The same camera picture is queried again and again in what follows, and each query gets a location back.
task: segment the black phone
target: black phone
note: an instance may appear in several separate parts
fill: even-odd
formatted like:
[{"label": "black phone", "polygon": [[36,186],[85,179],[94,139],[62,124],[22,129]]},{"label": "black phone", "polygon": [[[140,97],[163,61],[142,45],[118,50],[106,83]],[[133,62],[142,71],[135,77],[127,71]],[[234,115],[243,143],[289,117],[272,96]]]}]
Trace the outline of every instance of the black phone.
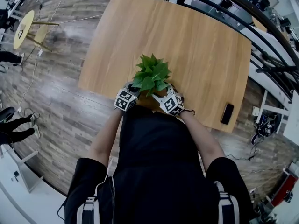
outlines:
[{"label": "black phone", "polygon": [[228,125],[230,117],[232,116],[233,110],[234,110],[234,106],[232,104],[227,103],[225,105],[221,123]]}]

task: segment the wooden floor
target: wooden floor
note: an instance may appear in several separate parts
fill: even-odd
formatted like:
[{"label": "wooden floor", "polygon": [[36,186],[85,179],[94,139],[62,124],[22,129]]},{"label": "wooden floor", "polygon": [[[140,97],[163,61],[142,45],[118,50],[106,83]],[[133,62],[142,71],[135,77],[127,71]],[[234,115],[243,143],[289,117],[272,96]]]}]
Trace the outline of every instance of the wooden floor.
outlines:
[{"label": "wooden floor", "polygon": [[[59,1],[44,1],[40,11],[42,21],[50,20]],[[62,0],[52,21],[62,22],[102,14],[108,2],[109,0]],[[28,12],[33,9],[37,18],[38,7],[35,0],[26,0],[20,10]],[[114,109],[112,100],[77,88],[81,67],[99,20],[98,17],[64,23],[48,34],[45,45],[52,47],[53,52],[44,50],[42,56],[37,58],[34,82],[21,104],[23,110],[30,107],[33,111],[40,112],[37,124],[41,138],[37,140],[31,136],[14,147],[22,157],[32,150],[38,150],[39,155],[31,159],[29,165],[64,193],[70,185],[77,159],[85,156],[92,139]],[[7,45],[4,48],[13,51]],[[17,51],[25,52],[27,57],[32,49],[32,42],[25,42]],[[10,67],[7,74],[0,73],[4,108],[18,108],[22,94],[31,83],[37,52],[38,48],[26,61],[23,72],[20,67]],[[248,80],[233,133],[211,130],[227,155],[232,154],[236,158],[251,156],[250,139],[255,133],[251,111],[254,105],[260,106],[262,97],[263,90]],[[20,130],[26,128],[28,125],[23,125]],[[117,164],[118,143],[117,136],[112,151],[114,161],[111,172]],[[267,138],[258,149],[258,155],[251,161],[235,162],[248,189],[261,185],[257,190],[260,196],[256,196],[259,199],[265,197],[276,183],[283,166],[298,156],[299,147],[291,144],[280,133]],[[266,171],[250,173],[261,169]]]}]

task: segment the shoe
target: shoe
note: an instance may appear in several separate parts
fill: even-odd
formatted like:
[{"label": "shoe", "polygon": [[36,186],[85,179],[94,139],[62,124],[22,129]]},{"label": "shoe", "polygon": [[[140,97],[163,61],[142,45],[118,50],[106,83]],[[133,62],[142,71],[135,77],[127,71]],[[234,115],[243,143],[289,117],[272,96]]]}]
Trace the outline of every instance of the shoe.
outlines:
[{"label": "shoe", "polygon": [[37,125],[33,125],[34,129],[34,135],[39,139],[41,137],[41,134],[39,133],[39,129]]},{"label": "shoe", "polygon": [[25,56],[25,54],[24,54],[24,53],[22,53],[22,55],[21,55],[22,59],[21,59],[21,62],[20,62],[20,64],[19,64],[19,65],[22,65],[22,63],[23,63],[23,60],[24,60],[24,56]]},{"label": "shoe", "polygon": [[34,117],[34,115],[32,115],[31,117],[30,117],[30,124],[31,124],[31,127],[33,127],[34,126],[34,121],[35,121],[35,117]]}]

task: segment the backpack strap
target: backpack strap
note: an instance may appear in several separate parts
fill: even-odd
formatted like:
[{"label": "backpack strap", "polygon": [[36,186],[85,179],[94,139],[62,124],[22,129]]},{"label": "backpack strap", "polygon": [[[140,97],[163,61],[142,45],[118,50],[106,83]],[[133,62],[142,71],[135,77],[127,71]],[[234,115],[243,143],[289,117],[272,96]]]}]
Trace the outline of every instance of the backpack strap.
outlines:
[{"label": "backpack strap", "polygon": [[218,224],[239,224],[240,213],[236,198],[224,191],[223,185],[214,182],[219,191]]}]

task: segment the black shirt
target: black shirt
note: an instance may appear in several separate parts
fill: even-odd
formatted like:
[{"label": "black shirt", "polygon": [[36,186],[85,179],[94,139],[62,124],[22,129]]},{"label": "black shirt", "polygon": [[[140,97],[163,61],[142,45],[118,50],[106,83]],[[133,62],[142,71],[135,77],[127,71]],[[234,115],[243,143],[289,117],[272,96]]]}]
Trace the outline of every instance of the black shirt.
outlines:
[{"label": "black shirt", "polygon": [[[65,223],[75,224],[78,207],[103,182],[106,167],[79,159],[65,206]],[[114,173],[114,223],[218,223],[219,181],[239,204],[240,223],[249,222],[251,202],[236,164],[214,160],[206,172],[184,123],[140,107],[123,120],[120,155]],[[98,187],[101,224],[111,223],[109,180]]]}]

